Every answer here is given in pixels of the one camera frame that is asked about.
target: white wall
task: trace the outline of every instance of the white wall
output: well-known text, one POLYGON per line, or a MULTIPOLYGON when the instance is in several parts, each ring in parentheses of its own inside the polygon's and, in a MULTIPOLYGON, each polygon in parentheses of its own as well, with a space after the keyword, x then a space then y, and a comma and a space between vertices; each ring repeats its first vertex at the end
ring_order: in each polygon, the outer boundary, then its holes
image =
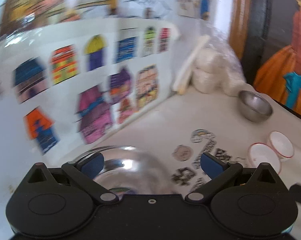
MULTIPOLYGON (((192 50, 199 35, 208 32, 199 19, 181 17, 176 15, 176 3, 172 4, 173 13, 171 20, 179 27, 182 34, 176 43, 173 69, 178 71, 183 60, 192 50)), ((210 23, 229 34, 232 0, 212 0, 210 23)), ((31 150, 28 140, 15 130, 23 127, 23 120, 17 114, 11 114, 12 98, 0 98, 0 240, 12 236, 12 231, 6 221, 5 206, 11 192, 17 187, 28 169, 41 157, 31 150)))

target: pink drawing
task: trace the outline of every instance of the pink drawing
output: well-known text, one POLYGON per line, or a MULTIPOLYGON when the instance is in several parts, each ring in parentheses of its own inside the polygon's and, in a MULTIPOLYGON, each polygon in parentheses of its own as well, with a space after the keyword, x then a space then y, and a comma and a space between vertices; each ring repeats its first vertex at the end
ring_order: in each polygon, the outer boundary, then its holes
POLYGON ((98 85, 80 94, 78 108, 82 117, 79 130, 87 144, 98 140, 112 127, 110 106, 104 101, 98 85))

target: paper on wall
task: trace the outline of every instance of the paper on wall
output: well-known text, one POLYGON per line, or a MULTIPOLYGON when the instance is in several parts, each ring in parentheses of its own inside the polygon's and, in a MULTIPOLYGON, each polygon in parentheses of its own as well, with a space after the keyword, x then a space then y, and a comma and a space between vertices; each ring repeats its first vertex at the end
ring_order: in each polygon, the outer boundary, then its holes
POLYGON ((34 154, 45 154, 49 162, 76 148, 95 146, 169 96, 168 66, 177 36, 175 26, 164 21, 106 18, 50 25, 11 37, 0 47, 0 90, 14 101, 10 111, 24 121, 33 117, 16 133, 23 132, 34 154), (140 57, 149 26, 170 29, 171 38, 167 51, 140 57), (122 29, 134 30, 135 57, 115 64, 122 29), (148 79, 143 88, 149 90, 137 92, 139 73, 150 66, 157 71, 156 96, 148 79))

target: blue gripper pad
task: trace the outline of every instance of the blue gripper pad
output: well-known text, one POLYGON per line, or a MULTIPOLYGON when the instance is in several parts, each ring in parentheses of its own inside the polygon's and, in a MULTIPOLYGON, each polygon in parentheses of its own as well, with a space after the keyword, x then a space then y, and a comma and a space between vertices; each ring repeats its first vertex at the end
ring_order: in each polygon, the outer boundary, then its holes
POLYGON ((96 157, 85 163, 80 171, 84 173, 90 179, 94 179, 104 168, 104 156, 103 154, 97 154, 96 157))

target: woman in orange dress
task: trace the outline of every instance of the woman in orange dress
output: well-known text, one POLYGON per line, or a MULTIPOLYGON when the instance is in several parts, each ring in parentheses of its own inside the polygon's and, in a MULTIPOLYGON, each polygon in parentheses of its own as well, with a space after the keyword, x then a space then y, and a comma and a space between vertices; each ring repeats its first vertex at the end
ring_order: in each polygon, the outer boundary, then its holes
POLYGON ((258 70, 254 88, 301 115, 301 2, 293 17, 292 42, 258 70))

